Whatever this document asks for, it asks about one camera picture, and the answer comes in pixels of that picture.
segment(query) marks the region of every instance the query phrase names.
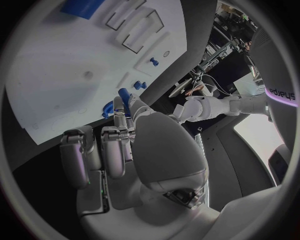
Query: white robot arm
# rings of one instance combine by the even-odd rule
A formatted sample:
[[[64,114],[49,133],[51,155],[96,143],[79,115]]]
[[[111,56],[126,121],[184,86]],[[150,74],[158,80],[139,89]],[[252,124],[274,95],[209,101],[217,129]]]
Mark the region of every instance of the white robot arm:
[[[220,114],[237,116],[243,114],[263,114],[271,119],[268,110],[267,96],[249,96],[239,98],[228,96],[224,99],[217,99],[213,96],[189,96],[186,103],[177,105],[171,118],[182,124],[186,121],[197,122],[206,119],[213,119]]]

